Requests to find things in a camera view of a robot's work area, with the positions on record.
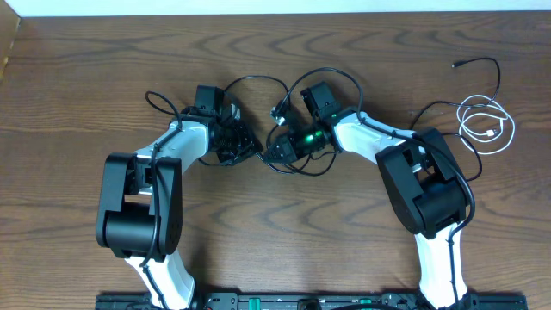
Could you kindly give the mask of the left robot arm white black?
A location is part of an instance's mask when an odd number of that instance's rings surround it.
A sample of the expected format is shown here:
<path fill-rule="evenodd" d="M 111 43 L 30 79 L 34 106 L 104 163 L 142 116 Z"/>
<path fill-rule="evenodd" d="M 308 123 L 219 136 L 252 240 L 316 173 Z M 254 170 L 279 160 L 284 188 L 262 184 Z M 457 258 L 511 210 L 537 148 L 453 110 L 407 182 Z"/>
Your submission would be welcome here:
<path fill-rule="evenodd" d="M 96 241 L 139 273 L 151 307 L 199 309 L 203 300 L 177 250 L 183 173 L 210 152 L 220 166 L 233 166 L 262 147 L 242 120 L 236 96 L 219 87 L 200 85 L 193 105 L 171 104 L 165 112 L 170 123 L 152 143 L 107 156 Z"/>

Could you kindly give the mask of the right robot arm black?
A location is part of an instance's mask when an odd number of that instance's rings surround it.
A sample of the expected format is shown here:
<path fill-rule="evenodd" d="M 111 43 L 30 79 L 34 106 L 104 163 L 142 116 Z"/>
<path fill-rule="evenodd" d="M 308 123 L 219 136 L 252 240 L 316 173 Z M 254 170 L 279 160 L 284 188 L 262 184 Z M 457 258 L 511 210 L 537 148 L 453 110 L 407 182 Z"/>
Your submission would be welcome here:
<path fill-rule="evenodd" d="M 443 135 L 398 129 L 360 108 L 343 108 L 325 82 L 300 94 L 313 124 L 295 121 L 289 98 L 281 100 L 270 115 L 289 130 L 268 145 L 263 160 L 291 165 L 333 145 L 376 164 L 394 213 L 416 240 L 428 307 L 466 308 L 461 231 L 473 218 L 474 195 Z"/>

